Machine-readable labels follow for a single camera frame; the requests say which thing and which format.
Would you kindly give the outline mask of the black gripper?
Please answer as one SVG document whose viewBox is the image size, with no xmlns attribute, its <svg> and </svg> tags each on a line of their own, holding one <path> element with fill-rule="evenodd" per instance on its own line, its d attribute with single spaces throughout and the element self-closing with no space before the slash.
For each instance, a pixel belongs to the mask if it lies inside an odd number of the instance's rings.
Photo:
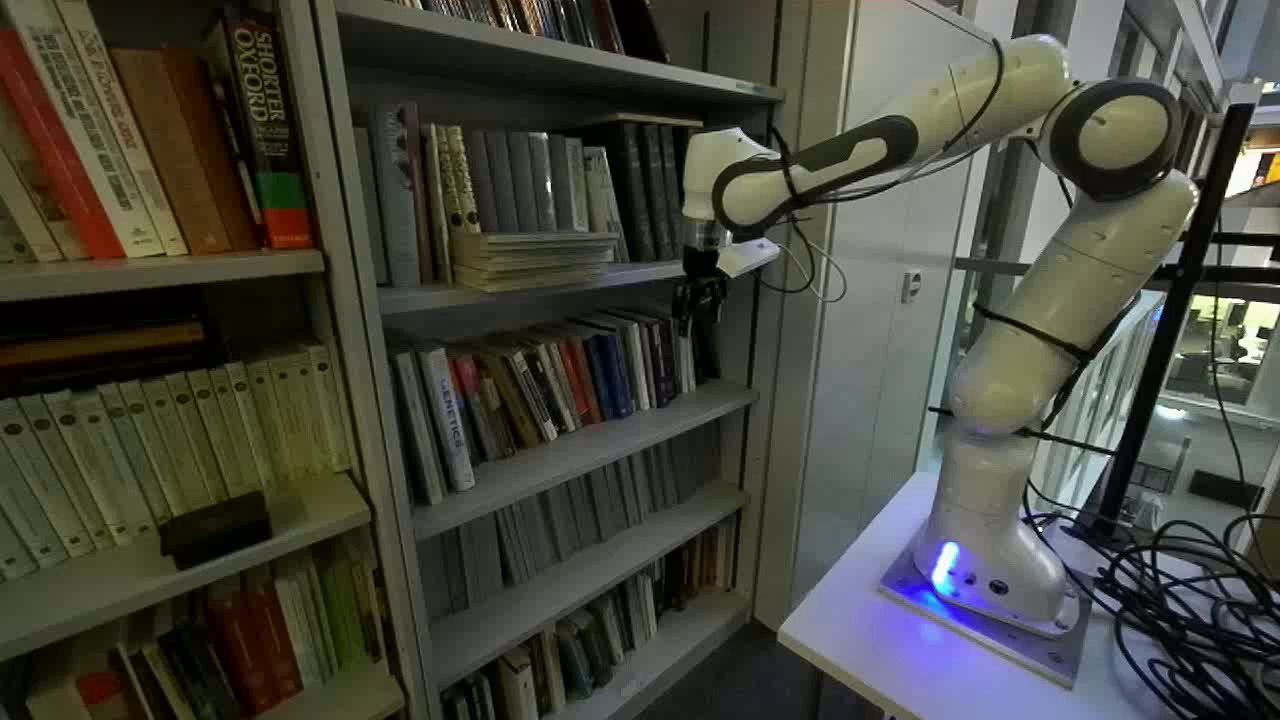
<svg viewBox="0 0 1280 720">
<path fill-rule="evenodd" d="M 686 280 L 672 293 L 672 312 L 678 314 L 714 314 L 728 293 L 728 277 L 716 267 L 716 251 L 690 247 L 680 267 L 686 267 Z"/>
</svg>

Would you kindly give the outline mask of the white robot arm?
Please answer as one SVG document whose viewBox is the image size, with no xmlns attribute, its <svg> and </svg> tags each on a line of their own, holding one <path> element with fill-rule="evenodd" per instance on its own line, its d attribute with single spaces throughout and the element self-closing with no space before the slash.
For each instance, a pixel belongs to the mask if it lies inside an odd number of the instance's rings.
<svg viewBox="0 0 1280 720">
<path fill-rule="evenodd" d="M 1051 36 L 997 39 L 891 110 L 802 152 L 766 149 L 741 128 L 693 134 L 686 215 L 702 257 L 743 277 L 773 258 L 766 231 L 790 213 L 1017 131 L 1078 186 L 1078 205 L 1017 293 L 985 312 L 953 380 L 953 430 L 912 564 L 946 603 L 1058 634 L 1067 625 L 1067 573 L 1019 503 L 1051 400 L 1193 220 L 1196 182 L 1172 165 L 1172 90 L 1153 81 L 1082 82 Z"/>
</svg>

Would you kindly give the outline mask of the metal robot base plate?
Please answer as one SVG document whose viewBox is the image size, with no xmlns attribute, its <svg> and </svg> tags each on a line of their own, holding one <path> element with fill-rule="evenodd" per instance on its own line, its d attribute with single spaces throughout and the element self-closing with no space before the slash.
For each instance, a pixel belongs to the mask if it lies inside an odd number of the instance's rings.
<svg viewBox="0 0 1280 720">
<path fill-rule="evenodd" d="M 1072 688 L 1082 675 L 1094 599 L 1078 583 L 1065 587 L 1051 625 L 991 618 L 974 609 L 974 595 L 988 593 L 988 580 L 966 569 L 959 542 L 946 542 L 927 569 L 916 569 L 912 551 L 899 551 L 882 576 L 882 593 L 1059 688 Z"/>
</svg>

